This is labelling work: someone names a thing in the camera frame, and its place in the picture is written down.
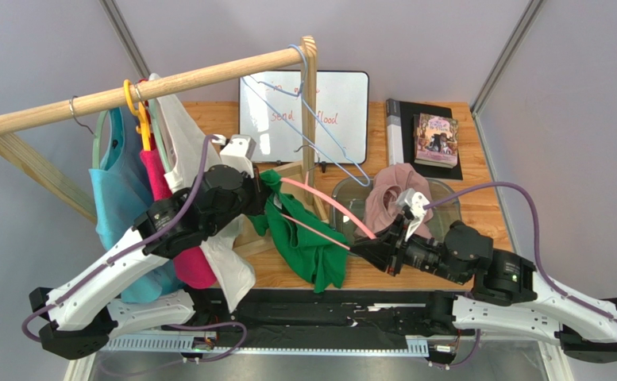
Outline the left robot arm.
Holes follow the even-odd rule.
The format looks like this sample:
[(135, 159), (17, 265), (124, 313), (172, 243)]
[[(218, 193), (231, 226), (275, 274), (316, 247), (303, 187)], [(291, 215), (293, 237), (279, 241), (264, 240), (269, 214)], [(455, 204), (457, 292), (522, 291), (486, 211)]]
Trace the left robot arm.
[(156, 301), (130, 305), (120, 293), (141, 276), (220, 233), (241, 215), (258, 216), (272, 190), (258, 178), (219, 164), (196, 176), (191, 187), (154, 202), (101, 258), (57, 288), (29, 295), (32, 314), (22, 331), (67, 360), (89, 356), (116, 337), (210, 316), (206, 295), (185, 288)]

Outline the white t shirt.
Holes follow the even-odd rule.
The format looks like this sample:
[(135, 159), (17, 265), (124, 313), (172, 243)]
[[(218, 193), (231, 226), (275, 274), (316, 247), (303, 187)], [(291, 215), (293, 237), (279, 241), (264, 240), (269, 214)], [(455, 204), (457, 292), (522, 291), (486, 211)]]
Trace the white t shirt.
[[(164, 178), (170, 190), (189, 187), (199, 173), (205, 133), (174, 94), (151, 99), (149, 109), (157, 118), (169, 155), (171, 169)], [(230, 313), (256, 283), (253, 266), (233, 250), (243, 224), (244, 217), (237, 216), (215, 236), (173, 260), (177, 278), (188, 286), (205, 289), (218, 284)]]

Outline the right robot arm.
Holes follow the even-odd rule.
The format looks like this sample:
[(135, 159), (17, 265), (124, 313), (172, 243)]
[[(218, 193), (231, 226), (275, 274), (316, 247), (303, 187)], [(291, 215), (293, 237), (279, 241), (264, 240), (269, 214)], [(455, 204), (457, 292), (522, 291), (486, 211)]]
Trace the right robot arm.
[(553, 287), (533, 262), (494, 248), (491, 238), (461, 221), (438, 242), (408, 234), (399, 218), (375, 238), (356, 240), (350, 250), (392, 276), (409, 266), (452, 283), (472, 283), (468, 296), (430, 293), (421, 316), (423, 336), (496, 331), (556, 345), (576, 360), (617, 362), (617, 298)]

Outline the dusty pink t shirt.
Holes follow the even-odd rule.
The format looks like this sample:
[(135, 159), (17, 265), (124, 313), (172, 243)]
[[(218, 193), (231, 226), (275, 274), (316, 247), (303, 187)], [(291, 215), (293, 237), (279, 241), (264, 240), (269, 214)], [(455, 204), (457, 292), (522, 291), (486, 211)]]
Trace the dusty pink t shirt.
[(407, 189), (422, 193), (431, 201), (430, 184), (410, 164), (394, 164), (381, 170), (374, 178), (373, 188), (365, 200), (365, 226), (373, 233), (387, 228), (398, 214), (397, 198)]

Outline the pale green hanger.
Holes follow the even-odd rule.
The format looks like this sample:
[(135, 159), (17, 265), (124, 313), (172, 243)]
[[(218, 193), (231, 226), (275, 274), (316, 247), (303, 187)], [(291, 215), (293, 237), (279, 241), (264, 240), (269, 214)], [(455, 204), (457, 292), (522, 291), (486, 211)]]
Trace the pale green hanger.
[(164, 136), (160, 127), (160, 118), (157, 113), (157, 101), (155, 99), (148, 100), (148, 111), (151, 117), (152, 131), (155, 136), (156, 150), (158, 151), (160, 162), (166, 173), (172, 170), (172, 165), (169, 161), (168, 151), (164, 143)]

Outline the green t shirt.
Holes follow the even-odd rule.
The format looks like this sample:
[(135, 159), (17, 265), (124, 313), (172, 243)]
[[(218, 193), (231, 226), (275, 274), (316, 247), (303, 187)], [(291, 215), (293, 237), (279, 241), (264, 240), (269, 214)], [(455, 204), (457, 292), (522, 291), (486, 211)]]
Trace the green t shirt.
[(264, 212), (250, 216), (260, 236), (269, 234), (290, 269), (322, 293), (329, 286), (341, 288), (346, 277), (349, 242), (332, 230), (292, 194), (282, 192), (283, 177), (274, 170), (260, 174), (271, 195)]

